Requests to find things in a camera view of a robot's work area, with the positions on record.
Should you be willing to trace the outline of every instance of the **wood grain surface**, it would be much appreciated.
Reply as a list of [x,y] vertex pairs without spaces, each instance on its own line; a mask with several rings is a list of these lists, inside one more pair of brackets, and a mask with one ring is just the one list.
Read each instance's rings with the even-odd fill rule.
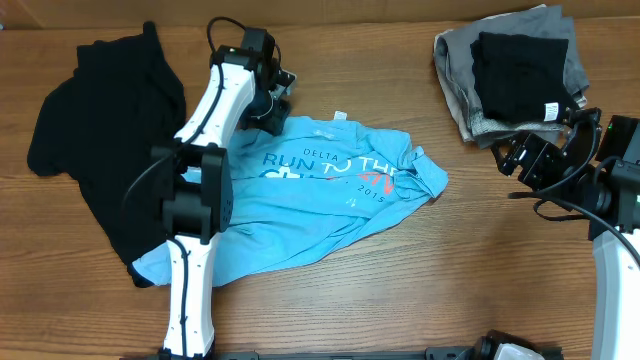
[[0,24],[6,29],[39,29],[41,26],[20,0],[0,0]]
[[[470,21],[540,4],[532,0],[0,0],[12,1],[45,29],[204,26],[212,16],[253,25],[320,25],[421,21]],[[638,16],[637,0],[548,0],[575,18]]]
[[[449,172],[434,203],[317,264],[214,291],[219,351],[421,350],[470,345],[495,328],[567,359],[591,349],[596,278],[587,223],[549,223],[489,151],[463,144],[432,61],[433,37],[461,23],[273,27],[299,75],[293,112],[335,110],[411,134]],[[640,19],[576,22],[589,104],[640,116]],[[26,164],[44,97],[72,75],[75,47],[120,30],[0,33],[0,359],[117,359],[162,345],[169,288],[135,288],[67,176]],[[160,28],[189,114],[208,81],[203,28]],[[218,43],[239,41],[221,27]]]

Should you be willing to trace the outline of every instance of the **blue shirt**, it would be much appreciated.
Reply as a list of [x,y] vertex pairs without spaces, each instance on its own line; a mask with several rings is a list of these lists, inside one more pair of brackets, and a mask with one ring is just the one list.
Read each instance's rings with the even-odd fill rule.
[[[409,134],[355,121],[291,117],[280,136],[238,131],[228,156],[234,206],[214,286],[314,263],[400,223],[448,181]],[[199,182],[199,169],[184,177]],[[166,244],[133,266],[156,285],[171,282]]]

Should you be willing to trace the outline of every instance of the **white label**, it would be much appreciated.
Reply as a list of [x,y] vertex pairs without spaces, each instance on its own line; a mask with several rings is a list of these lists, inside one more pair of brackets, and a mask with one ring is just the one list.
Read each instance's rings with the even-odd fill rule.
[[336,111],[336,113],[333,114],[333,120],[347,120],[347,113]]
[[558,118],[558,103],[544,104],[544,121],[553,121]]

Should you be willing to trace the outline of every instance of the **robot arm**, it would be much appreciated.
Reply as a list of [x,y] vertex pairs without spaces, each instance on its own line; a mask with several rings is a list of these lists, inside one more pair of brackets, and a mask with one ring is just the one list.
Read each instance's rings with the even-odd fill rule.
[[[226,154],[238,124],[279,135],[296,76],[273,58],[275,40],[264,29],[245,28],[240,47],[221,46],[211,57],[211,77],[193,116],[172,147],[154,148],[152,157],[171,158],[158,166],[154,193],[157,214],[169,233],[171,311],[159,359],[213,356],[211,317],[213,262],[229,225],[233,191]],[[200,170],[200,184],[181,173]]]
[[[635,327],[640,322],[640,126],[637,119],[614,116],[596,155],[602,163],[594,169],[589,161],[598,150],[600,114],[599,109],[589,109],[564,119],[573,131],[562,148],[523,132],[494,145],[492,151],[500,172],[510,176],[521,166],[518,180],[535,191],[512,197],[555,198],[551,201],[566,210],[588,215],[549,218],[537,212],[541,202],[534,206],[547,220],[591,220],[598,282],[591,359],[635,359]],[[508,152],[502,156],[505,145]],[[607,172],[601,173],[601,167]]]

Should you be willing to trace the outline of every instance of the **folded gray clothing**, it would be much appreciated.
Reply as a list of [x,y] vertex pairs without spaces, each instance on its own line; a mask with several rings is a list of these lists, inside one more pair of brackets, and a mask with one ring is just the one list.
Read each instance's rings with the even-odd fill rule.
[[562,17],[561,6],[536,7],[527,11],[479,20],[460,29],[445,32],[436,37],[434,44],[433,56],[438,78],[463,140],[476,140],[479,142],[478,145],[488,146],[495,139],[509,136],[520,130],[558,134],[562,126],[557,124],[543,122],[506,124],[484,117],[482,103],[474,89],[475,78],[470,47],[482,31],[569,40],[563,82],[576,102],[584,106],[586,99],[583,93],[589,87],[589,81],[580,63],[573,19]]

